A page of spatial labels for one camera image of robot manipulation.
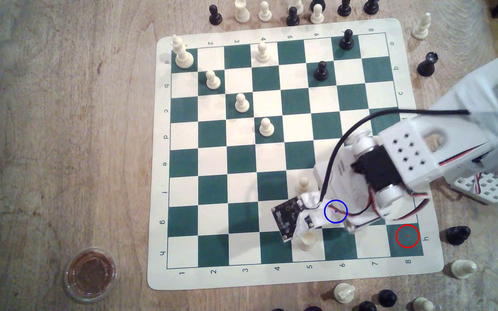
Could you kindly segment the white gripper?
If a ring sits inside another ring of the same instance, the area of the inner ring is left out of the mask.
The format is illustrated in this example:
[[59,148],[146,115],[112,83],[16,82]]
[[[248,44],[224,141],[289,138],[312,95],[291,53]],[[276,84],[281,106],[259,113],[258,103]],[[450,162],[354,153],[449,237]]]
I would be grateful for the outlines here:
[[324,202],[333,199],[331,206],[345,212],[348,208],[346,219],[337,224],[354,233],[367,225],[384,225],[385,220],[380,218],[369,203],[369,188],[365,177],[355,173],[351,164],[355,157],[336,157],[330,173],[328,190]]

